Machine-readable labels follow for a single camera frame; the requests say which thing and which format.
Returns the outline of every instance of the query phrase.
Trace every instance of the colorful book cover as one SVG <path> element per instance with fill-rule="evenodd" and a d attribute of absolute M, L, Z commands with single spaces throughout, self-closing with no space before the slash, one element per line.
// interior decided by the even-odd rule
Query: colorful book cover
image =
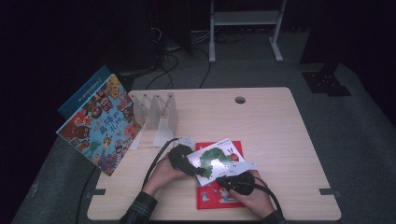
<path fill-rule="evenodd" d="M 58 111 L 69 119 L 57 134 L 107 175 L 113 174 L 141 130 L 134 118 L 134 102 L 106 67 Z"/>
<path fill-rule="evenodd" d="M 240 141 L 232 141 L 233 147 L 224 148 L 224 155 L 230 156 L 233 161 L 244 161 L 242 144 Z M 205 142 L 196 143 L 196 151 L 204 151 L 209 148 L 216 148 L 216 143 Z M 216 181 L 212 181 L 204 186 L 201 186 L 197 181 L 196 188 L 197 209 L 215 209 L 215 208 L 235 208 L 244 207 L 244 205 L 233 198 L 230 193 L 219 185 Z"/>

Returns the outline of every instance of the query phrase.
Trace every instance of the dark sleeve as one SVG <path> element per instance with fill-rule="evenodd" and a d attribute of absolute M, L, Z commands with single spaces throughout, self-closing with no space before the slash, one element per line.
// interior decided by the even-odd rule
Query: dark sleeve
<path fill-rule="evenodd" d="M 120 219 L 120 223 L 147 223 L 149 222 L 149 217 L 151 216 L 152 211 L 154 211 L 156 205 L 157 200 L 155 200 L 155 198 L 143 191 L 140 191 L 126 214 Z"/>
<path fill-rule="evenodd" d="M 288 222 L 283 215 L 275 210 L 275 212 L 262 219 L 262 224 L 287 224 Z"/>

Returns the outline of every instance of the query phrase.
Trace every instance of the desk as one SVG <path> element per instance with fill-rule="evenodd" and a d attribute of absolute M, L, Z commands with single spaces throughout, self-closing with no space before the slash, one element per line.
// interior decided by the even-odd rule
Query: desk
<path fill-rule="evenodd" d="M 132 91 L 136 97 L 161 95 L 169 90 Z M 337 220 L 341 212 L 329 189 L 291 92 L 287 88 L 172 90 L 178 115 L 177 137 L 195 142 L 240 140 L 246 161 L 256 169 L 278 198 L 286 219 Z M 238 104 L 236 97 L 246 102 Z M 101 174 L 88 218 L 119 219 L 141 189 L 145 174 L 159 149 L 152 146 L 155 131 L 144 132 L 139 148 L 129 150 L 113 176 Z M 195 179 L 171 183 L 157 193 L 151 220 L 254 220 L 246 208 L 197 210 Z"/>

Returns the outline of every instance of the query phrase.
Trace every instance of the black wall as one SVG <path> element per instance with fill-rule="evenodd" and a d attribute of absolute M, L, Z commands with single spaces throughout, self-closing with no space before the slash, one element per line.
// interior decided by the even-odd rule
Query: black wall
<path fill-rule="evenodd" d="M 1 1 L 2 223 L 12 220 L 50 152 L 64 122 L 59 106 L 105 63 L 156 63 L 144 3 Z"/>
<path fill-rule="evenodd" d="M 345 64 L 396 126 L 396 2 L 318 2 L 301 63 Z"/>

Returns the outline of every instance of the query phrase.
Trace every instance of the person's left hand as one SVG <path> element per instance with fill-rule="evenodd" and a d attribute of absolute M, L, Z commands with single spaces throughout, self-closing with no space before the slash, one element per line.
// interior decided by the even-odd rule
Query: person's left hand
<path fill-rule="evenodd" d="M 151 196 L 155 196 L 158 189 L 166 186 L 170 182 L 177 180 L 181 177 L 189 176 L 184 172 L 175 170 L 166 154 L 155 167 L 146 185 L 142 188 L 142 191 L 146 192 Z"/>

